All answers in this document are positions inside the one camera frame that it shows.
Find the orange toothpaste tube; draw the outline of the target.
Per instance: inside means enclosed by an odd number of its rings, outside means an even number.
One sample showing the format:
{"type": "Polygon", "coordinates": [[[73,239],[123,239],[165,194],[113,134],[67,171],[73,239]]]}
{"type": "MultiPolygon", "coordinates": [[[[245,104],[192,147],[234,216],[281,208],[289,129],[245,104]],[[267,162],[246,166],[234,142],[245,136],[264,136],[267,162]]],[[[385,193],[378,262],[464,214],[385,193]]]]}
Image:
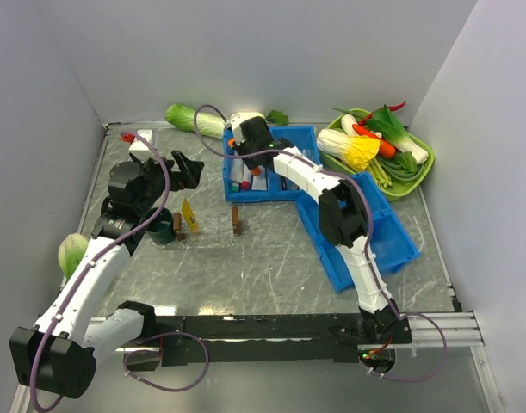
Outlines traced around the orange toothpaste tube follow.
{"type": "MultiPolygon", "coordinates": [[[[228,144],[228,146],[230,148],[232,148],[234,150],[236,149],[235,139],[229,139],[227,144],[228,144]]],[[[250,170],[251,174],[254,175],[254,176],[259,176],[260,173],[261,173],[261,169],[259,167],[253,167],[253,168],[249,167],[249,170],[250,170]]]]}

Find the yellow toothpaste tube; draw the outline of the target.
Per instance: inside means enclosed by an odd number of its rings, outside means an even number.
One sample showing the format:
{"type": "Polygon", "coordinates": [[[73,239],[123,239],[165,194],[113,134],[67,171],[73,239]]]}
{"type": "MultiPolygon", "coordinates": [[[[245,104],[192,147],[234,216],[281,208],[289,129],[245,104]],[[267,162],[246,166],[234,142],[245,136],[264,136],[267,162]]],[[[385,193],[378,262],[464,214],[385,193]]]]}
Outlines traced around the yellow toothpaste tube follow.
{"type": "Polygon", "coordinates": [[[193,212],[193,209],[191,208],[191,205],[189,204],[189,201],[187,199],[183,200],[181,212],[189,230],[192,233],[198,233],[200,231],[200,227],[193,212]]]}

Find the dark green mug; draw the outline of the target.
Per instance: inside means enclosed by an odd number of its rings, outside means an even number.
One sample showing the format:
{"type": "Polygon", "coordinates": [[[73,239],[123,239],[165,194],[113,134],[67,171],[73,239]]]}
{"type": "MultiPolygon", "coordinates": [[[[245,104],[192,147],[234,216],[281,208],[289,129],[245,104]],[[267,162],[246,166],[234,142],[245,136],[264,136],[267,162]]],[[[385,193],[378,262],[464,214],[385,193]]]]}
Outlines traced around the dark green mug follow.
{"type": "Polygon", "coordinates": [[[173,214],[163,208],[158,216],[147,226],[146,234],[159,246],[167,245],[176,240],[173,230],[173,214]]]}

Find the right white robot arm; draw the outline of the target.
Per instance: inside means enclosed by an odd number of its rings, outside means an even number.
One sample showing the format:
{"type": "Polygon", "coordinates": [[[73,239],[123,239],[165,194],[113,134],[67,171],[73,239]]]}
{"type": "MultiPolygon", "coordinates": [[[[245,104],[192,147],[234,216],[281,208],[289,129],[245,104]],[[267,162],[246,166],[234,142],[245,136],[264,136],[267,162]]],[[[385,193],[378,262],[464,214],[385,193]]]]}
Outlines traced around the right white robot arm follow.
{"type": "Polygon", "coordinates": [[[370,248],[374,223],[360,187],[347,176],[324,170],[289,140],[274,139],[261,116],[236,113],[226,129],[232,132],[229,146],[246,166],[272,170],[317,203],[320,232],[338,250],[356,288],[362,318],[359,342],[411,342],[409,322],[399,315],[370,248]]]}

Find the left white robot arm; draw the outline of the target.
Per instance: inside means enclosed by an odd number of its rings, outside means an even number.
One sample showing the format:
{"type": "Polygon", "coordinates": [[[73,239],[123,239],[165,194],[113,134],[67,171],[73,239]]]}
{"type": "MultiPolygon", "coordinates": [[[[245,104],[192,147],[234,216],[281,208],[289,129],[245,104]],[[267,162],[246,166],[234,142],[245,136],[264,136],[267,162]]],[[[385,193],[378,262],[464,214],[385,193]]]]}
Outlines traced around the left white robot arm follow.
{"type": "Polygon", "coordinates": [[[165,190],[197,188],[202,161],[173,151],[171,159],[116,164],[109,172],[108,194],[84,257],[50,308],[31,328],[17,328],[9,339],[16,376],[61,397],[79,398],[96,367],[121,345],[145,346],[158,333],[152,306],[126,301],[104,322],[90,325],[103,295],[145,235],[147,221],[162,215],[155,207],[165,190]]]}

